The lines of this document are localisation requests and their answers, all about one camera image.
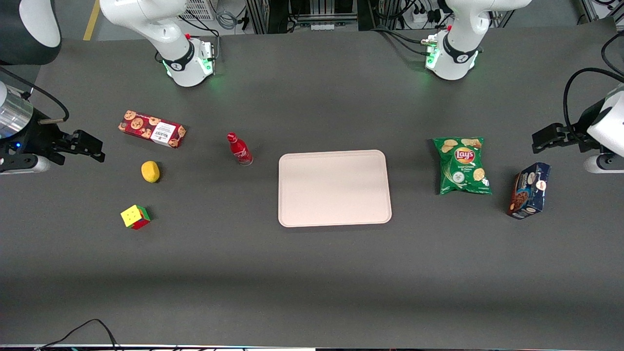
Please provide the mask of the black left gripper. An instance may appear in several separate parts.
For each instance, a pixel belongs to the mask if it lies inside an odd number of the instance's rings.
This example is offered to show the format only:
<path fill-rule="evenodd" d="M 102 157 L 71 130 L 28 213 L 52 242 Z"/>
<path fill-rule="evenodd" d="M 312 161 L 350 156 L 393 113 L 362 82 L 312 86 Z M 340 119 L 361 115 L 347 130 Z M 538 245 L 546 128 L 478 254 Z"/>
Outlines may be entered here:
<path fill-rule="evenodd" d="M 532 152 L 539 154 L 554 147 L 566 147 L 578 145 L 580 153 L 590 150 L 604 151 L 604 147 L 589 134 L 589 127 L 597 121 L 602 110 L 602 103 L 595 103 L 584 109 L 579 120 L 571 123 L 569 108 L 564 104 L 564 122 L 550 124 L 532 134 Z"/>

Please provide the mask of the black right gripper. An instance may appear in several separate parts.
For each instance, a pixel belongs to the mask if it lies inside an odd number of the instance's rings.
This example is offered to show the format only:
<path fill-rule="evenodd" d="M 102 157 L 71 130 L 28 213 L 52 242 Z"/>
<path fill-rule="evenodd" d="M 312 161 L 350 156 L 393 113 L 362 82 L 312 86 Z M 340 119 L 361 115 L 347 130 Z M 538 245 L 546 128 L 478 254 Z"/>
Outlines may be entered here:
<path fill-rule="evenodd" d="M 1 140 L 2 169 L 49 169 L 54 164 L 63 166 L 65 156 L 56 150 L 57 143 L 63 144 L 65 137 L 56 124 L 39 122 L 35 115 L 22 131 Z M 75 130 L 71 138 L 71 147 L 63 148 L 63 153 L 83 155 L 96 162 L 105 161 L 102 152 L 103 143 L 98 138 L 83 130 Z"/>

